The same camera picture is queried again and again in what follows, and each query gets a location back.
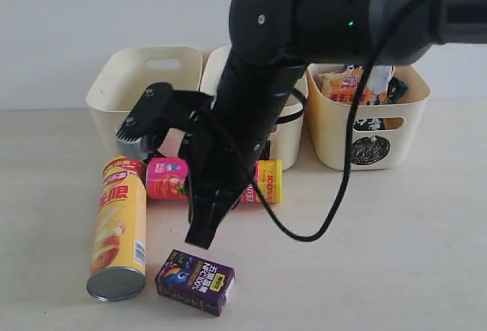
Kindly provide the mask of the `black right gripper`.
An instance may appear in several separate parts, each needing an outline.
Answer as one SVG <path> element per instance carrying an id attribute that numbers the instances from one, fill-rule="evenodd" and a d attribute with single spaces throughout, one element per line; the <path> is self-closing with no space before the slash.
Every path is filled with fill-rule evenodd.
<path id="1" fill-rule="evenodd" d="M 239 202 L 274 202 L 274 161 L 244 157 L 210 110 L 188 119 L 178 155 L 188 165 L 189 229 L 185 242 L 207 250 L 218 226 Z"/>

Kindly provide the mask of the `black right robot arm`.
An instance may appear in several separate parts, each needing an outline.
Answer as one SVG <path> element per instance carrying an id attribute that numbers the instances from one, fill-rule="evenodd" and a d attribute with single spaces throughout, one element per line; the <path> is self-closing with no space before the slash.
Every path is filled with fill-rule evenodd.
<path id="1" fill-rule="evenodd" d="M 215 96 L 192 117 L 188 244 L 208 249 L 253 182 L 296 82 L 312 64 L 410 65 L 433 45 L 486 42 L 486 0 L 231 0 Z"/>

